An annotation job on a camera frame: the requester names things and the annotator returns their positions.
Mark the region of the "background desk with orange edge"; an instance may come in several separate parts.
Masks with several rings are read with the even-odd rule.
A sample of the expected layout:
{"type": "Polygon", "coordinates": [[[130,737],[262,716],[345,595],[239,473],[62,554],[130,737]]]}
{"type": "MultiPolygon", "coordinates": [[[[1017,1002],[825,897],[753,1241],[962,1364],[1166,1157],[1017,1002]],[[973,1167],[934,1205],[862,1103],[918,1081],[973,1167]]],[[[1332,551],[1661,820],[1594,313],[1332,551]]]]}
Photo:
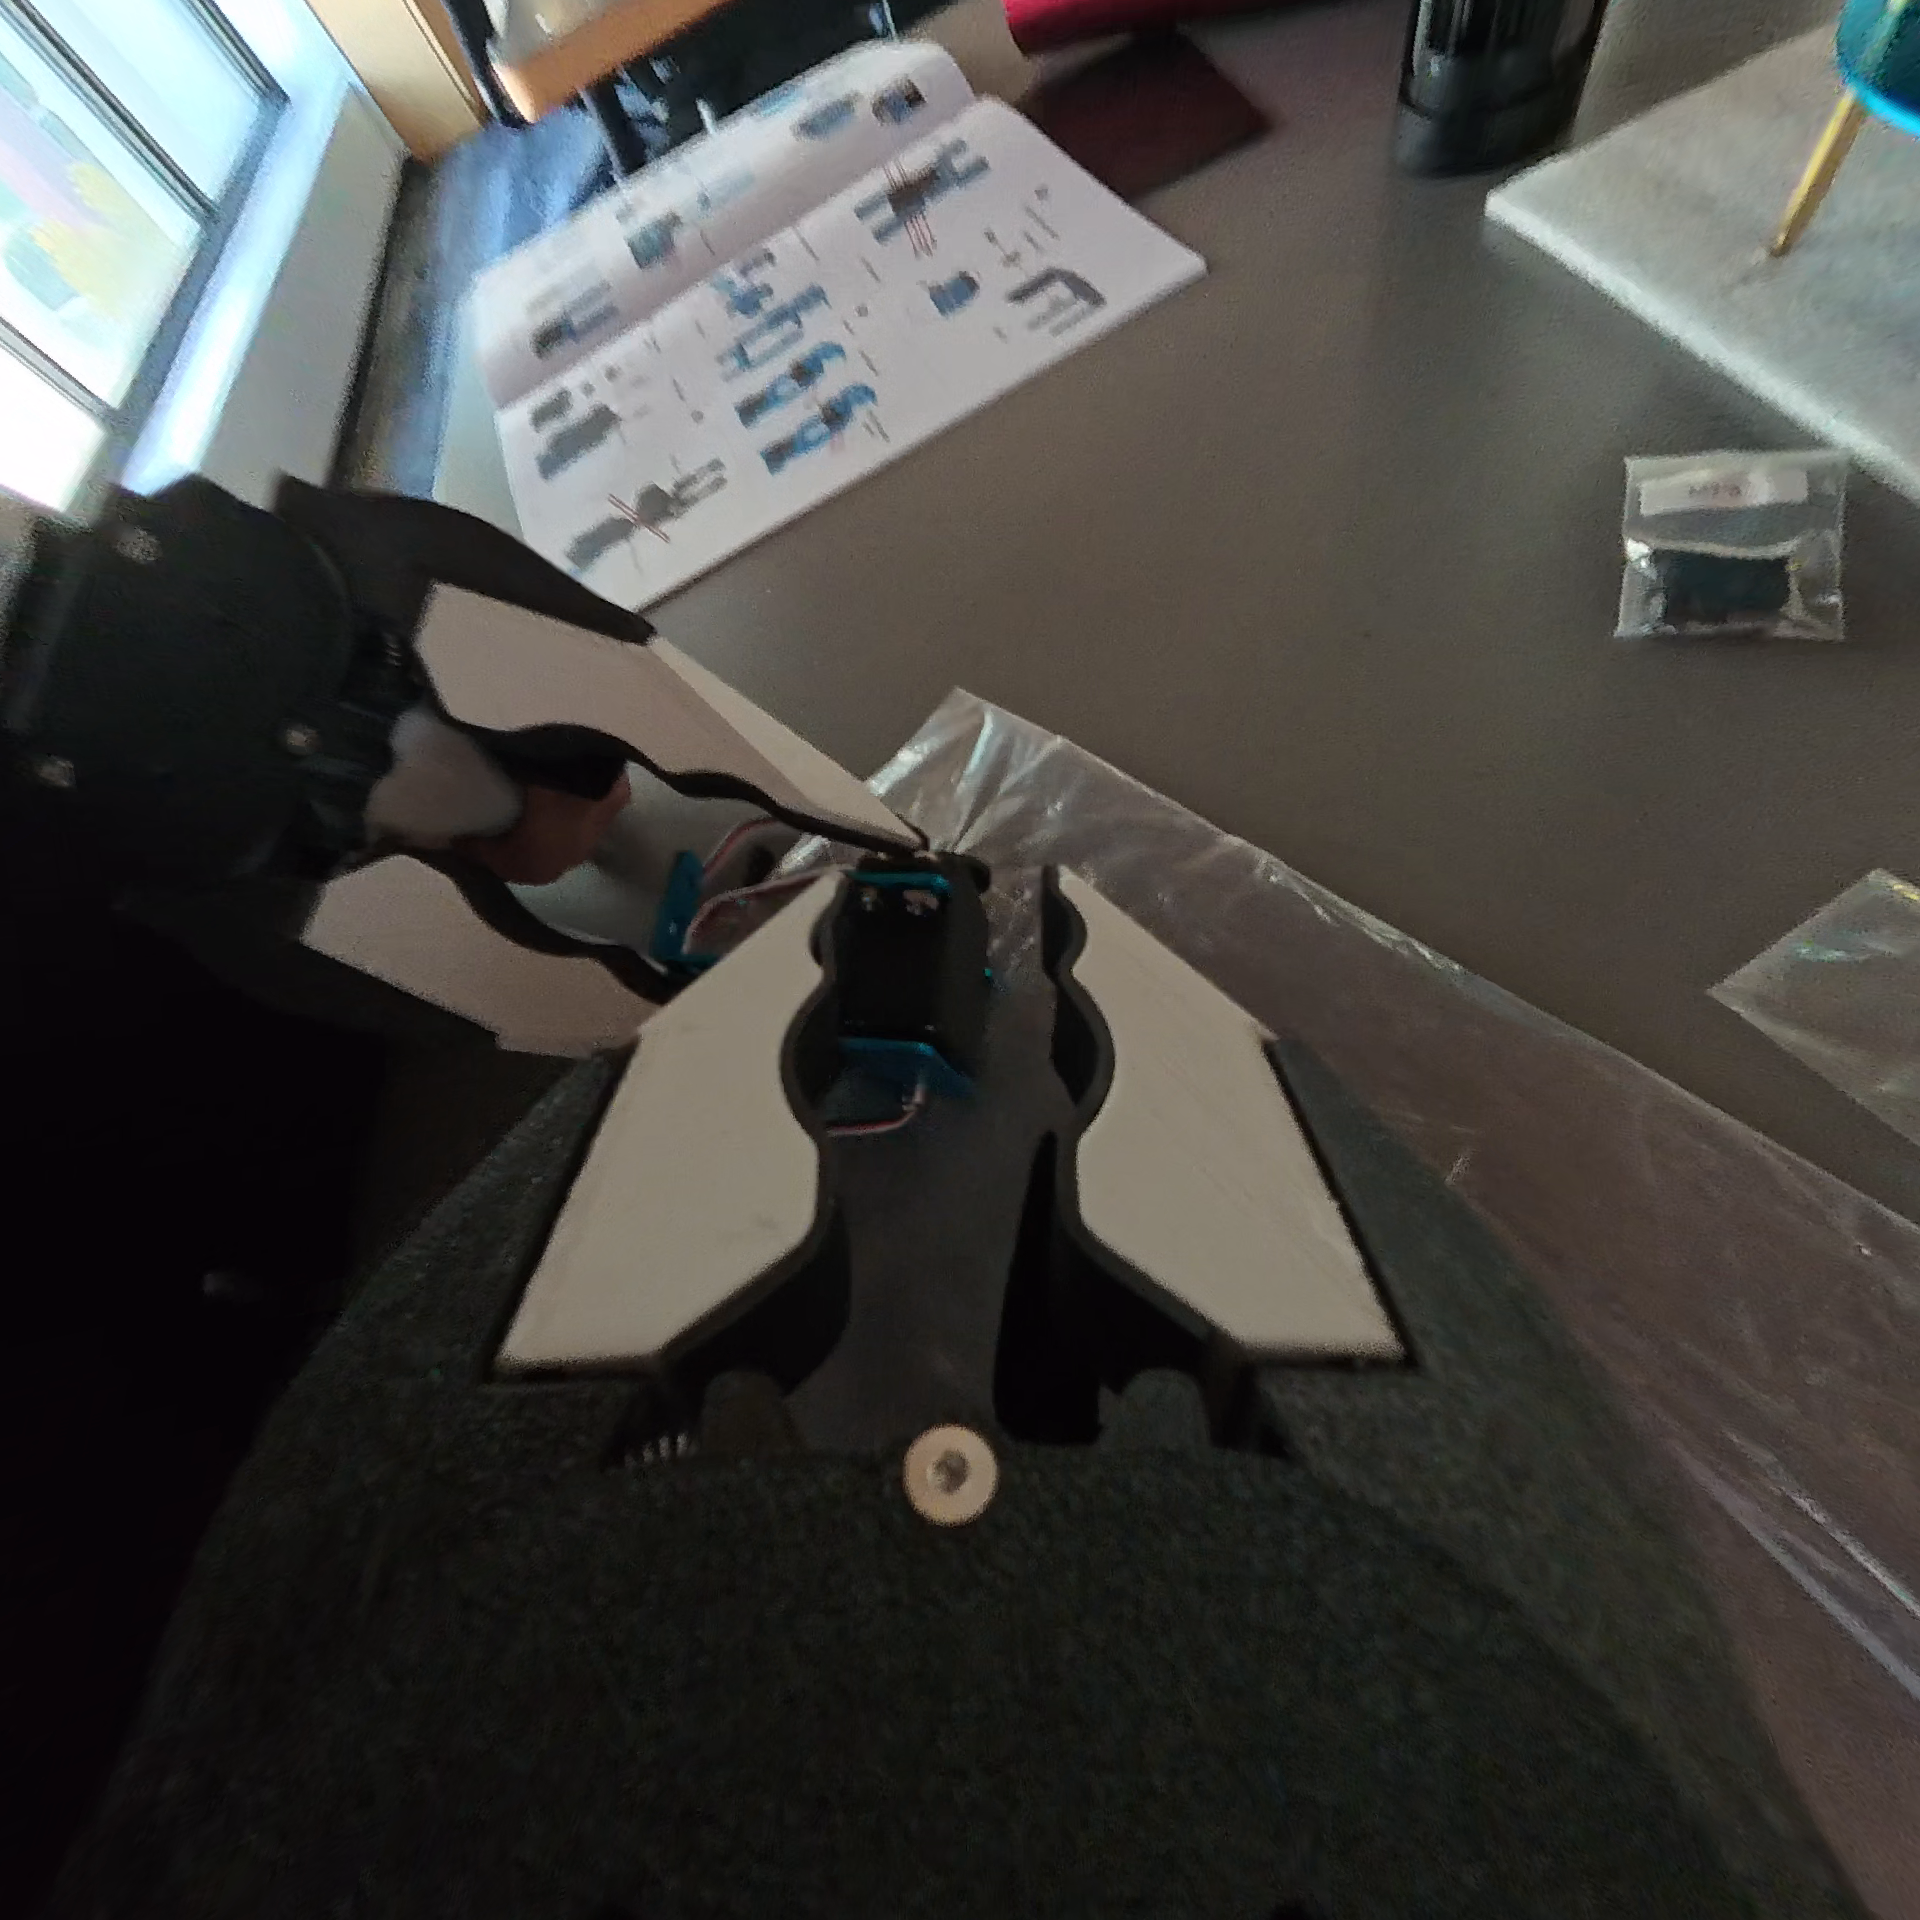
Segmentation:
{"type": "Polygon", "coordinates": [[[865,38],[915,30],[941,4],[510,2],[449,4],[473,83],[497,116],[529,126],[634,68],[705,90],[733,76],[786,79],[865,38]]]}

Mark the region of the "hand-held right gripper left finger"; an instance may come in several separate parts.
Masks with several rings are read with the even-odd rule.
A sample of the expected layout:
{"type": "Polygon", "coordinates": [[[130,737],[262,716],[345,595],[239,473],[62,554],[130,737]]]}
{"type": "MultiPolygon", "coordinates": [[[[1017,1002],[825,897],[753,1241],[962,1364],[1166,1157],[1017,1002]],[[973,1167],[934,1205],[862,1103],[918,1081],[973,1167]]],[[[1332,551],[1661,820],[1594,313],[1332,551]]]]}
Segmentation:
{"type": "Polygon", "coordinates": [[[654,1018],[572,1172],[493,1375],[801,1386],[847,1326],[819,1109],[836,1077],[831,922],[809,881],[654,1018]]]}

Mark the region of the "large clear plastic bag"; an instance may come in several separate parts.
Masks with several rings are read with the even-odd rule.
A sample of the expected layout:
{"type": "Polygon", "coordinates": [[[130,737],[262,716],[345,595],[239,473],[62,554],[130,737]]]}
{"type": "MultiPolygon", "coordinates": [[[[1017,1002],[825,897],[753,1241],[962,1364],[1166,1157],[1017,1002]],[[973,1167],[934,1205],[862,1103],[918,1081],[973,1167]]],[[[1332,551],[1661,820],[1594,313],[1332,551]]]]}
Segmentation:
{"type": "Polygon", "coordinates": [[[1087,875],[1502,1241],[1647,1443],[1845,1875],[1916,1916],[1916,1223],[973,692],[874,787],[996,873],[1087,875]]]}

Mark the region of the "person's left hand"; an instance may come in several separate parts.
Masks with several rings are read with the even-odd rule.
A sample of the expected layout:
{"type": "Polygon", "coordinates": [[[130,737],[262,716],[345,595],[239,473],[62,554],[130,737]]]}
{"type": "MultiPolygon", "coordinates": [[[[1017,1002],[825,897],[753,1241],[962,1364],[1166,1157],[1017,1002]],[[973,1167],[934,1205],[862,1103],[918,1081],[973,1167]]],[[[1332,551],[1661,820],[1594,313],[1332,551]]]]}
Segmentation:
{"type": "Polygon", "coordinates": [[[541,886],[591,862],[634,797],[620,775],[599,797],[529,783],[513,828],[463,839],[467,854],[507,884],[541,886]]]}

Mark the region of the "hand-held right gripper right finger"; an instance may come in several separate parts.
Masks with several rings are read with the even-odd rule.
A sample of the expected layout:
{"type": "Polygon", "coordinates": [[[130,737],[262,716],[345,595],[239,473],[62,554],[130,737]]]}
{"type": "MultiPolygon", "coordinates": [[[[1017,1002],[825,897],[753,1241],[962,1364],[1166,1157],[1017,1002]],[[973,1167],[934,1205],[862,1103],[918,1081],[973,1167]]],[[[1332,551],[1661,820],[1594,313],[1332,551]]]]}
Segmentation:
{"type": "Polygon", "coordinates": [[[1067,867],[1043,877],[1043,963],[1058,1299],[1098,1367],[1405,1364],[1273,1030],[1067,867]]]}

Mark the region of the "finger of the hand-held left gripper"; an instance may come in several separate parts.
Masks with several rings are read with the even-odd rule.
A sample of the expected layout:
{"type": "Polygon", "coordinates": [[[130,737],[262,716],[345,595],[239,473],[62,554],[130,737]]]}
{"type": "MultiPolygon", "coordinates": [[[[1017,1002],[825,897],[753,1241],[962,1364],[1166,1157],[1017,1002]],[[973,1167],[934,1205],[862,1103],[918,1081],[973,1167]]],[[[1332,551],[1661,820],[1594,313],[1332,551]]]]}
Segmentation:
{"type": "Polygon", "coordinates": [[[437,585],[414,647],[445,721],[510,756],[621,756],[685,797],[753,799],[844,845],[927,849],[836,758],[666,641],[617,641],[437,585]]]}
{"type": "Polygon", "coordinates": [[[501,1050],[597,1054],[677,996],[647,951],[650,902],[599,867],[516,884],[460,860],[380,857],[318,891],[300,941],[501,1050]]]}

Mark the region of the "small bag of black parts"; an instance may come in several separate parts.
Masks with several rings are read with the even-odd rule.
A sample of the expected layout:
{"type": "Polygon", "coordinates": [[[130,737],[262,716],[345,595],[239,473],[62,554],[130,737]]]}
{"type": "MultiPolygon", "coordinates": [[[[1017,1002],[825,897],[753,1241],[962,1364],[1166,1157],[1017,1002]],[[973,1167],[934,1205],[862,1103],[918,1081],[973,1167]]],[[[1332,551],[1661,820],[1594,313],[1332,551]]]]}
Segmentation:
{"type": "Polygon", "coordinates": [[[1845,641],[1836,449],[1622,459],[1618,641],[1845,641]]]}

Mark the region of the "window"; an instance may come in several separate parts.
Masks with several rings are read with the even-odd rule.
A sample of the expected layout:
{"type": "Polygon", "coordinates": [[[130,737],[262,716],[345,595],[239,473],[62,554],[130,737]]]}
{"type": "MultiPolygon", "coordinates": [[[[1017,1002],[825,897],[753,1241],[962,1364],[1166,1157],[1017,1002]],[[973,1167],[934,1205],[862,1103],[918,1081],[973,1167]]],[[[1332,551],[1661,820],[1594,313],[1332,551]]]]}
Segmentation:
{"type": "Polygon", "coordinates": [[[282,4],[3,4],[4,491],[129,458],[292,108],[282,4]]]}

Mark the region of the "blue toy robot arm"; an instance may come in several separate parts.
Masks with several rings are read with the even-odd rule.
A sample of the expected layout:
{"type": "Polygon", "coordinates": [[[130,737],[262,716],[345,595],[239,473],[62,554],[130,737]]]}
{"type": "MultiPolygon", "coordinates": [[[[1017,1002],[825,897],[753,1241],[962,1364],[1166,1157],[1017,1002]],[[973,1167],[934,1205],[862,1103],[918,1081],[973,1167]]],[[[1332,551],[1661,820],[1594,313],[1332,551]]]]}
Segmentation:
{"type": "Polygon", "coordinates": [[[1841,84],[1836,108],[1767,242],[1769,259],[1787,255],[1812,226],[1865,123],[1917,140],[1917,4],[1841,4],[1834,68],[1841,84]]]}

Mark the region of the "white foam sheet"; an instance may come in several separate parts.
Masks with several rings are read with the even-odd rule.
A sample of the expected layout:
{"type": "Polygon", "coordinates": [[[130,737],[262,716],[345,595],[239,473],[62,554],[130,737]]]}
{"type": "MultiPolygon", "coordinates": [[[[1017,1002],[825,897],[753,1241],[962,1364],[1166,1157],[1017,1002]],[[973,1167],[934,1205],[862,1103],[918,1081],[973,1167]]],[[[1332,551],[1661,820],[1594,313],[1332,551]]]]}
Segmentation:
{"type": "Polygon", "coordinates": [[[1917,499],[1916,137],[1860,133],[1825,210],[1765,254],[1836,103],[1807,31],[1502,182],[1485,219],[1917,499]]]}

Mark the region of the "black tumbler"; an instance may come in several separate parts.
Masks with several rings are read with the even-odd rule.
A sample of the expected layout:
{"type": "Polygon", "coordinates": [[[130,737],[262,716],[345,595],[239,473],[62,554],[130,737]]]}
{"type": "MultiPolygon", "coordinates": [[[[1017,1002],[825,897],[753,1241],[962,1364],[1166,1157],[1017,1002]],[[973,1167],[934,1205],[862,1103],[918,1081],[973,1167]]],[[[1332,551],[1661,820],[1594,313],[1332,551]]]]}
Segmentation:
{"type": "Polygon", "coordinates": [[[1478,175],[1548,154],[1575,119],[1606,11],[1606,2],[1412,4],[1399,170],[1478,175]]]}

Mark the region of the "grey desk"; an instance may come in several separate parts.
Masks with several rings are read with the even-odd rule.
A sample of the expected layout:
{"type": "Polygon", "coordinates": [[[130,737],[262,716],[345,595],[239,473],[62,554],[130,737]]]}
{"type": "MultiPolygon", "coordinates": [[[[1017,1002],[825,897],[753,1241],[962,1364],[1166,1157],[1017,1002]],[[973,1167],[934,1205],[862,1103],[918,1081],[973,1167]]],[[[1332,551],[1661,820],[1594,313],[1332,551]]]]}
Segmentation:
{"type": "Polygon", "coordinates": [[[1391,157],[1404,4],[1202,31],[1275,134],[1209,262],[652,613],[857,771],[948,689],[1066,737],[1916,1223],[1916,1147],[1713,986],[1916,842],[1916,507],[1849,641],[1613,636],[1622,458],[1779,418],[1391,157]]]}

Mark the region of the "blue servo bracket assembly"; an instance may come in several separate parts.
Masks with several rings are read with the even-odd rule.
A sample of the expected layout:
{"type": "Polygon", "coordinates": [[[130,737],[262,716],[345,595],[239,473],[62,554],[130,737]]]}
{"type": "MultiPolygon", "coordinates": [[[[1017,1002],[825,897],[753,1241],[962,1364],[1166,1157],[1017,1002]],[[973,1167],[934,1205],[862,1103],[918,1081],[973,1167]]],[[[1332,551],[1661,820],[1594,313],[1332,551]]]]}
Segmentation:
{"type": "Polygon", "coordinates": [[[650,951],[684,994],[631,1044],[635,1113],[788,1121],[819,1140],[892,1135],[972,1091],[991,1002],[987,873],[958,854],[737,875],[767,823],[668,868],[650,951]]]}

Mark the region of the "open instruction booklet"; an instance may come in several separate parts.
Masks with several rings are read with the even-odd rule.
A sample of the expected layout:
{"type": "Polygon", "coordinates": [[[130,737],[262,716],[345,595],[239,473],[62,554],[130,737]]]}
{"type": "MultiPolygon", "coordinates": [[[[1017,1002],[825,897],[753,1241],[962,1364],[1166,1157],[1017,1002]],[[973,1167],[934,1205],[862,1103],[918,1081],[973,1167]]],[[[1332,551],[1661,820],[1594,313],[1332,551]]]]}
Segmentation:
{"type": "Polygon", "coordinates": [[[478,276],[510,529],[643,613],[1206,270],[941,46],[865,38],[478,276]]]}

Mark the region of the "red metallic cylinder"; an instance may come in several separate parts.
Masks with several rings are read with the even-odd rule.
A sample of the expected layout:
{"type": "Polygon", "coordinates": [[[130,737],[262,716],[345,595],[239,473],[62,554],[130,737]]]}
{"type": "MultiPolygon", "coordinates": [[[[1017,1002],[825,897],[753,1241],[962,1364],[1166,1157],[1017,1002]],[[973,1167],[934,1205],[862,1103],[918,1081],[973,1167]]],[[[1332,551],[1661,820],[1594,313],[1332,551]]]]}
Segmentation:
{"type": "Polygon", "coordinates": [[[1014,47],[1044,58],[1098,42],[1171,31],[1212,2],[1004,2],[1002,13],[1014,47]]]}

